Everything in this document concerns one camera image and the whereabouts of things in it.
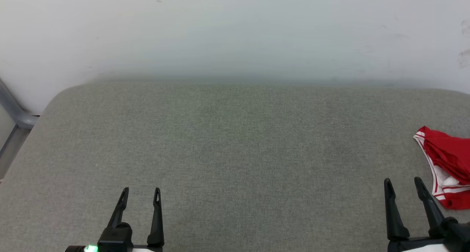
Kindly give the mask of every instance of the metal frame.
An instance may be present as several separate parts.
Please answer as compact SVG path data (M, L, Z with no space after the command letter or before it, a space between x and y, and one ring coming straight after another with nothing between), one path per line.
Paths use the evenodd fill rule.
M7 110L19 128L31 129L37 122L38 117L25 112L2 81L0 81L0 104Z

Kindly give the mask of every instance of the white wall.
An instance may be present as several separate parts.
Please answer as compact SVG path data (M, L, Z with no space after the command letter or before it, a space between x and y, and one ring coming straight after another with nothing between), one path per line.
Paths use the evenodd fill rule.
M118 79L470 93L470 0L0 0L0 78L38 114Z

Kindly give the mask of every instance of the green light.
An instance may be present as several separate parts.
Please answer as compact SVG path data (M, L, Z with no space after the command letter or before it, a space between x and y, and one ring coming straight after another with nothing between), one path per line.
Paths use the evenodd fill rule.
M98 247L96 245L88 245L83 252L98 252Z

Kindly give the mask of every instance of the red cloth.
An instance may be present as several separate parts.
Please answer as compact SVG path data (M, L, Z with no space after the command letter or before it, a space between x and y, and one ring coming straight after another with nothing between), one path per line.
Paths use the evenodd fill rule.
M423 126L414 136L433 172L431 192L447 209L470 209L470 139Z

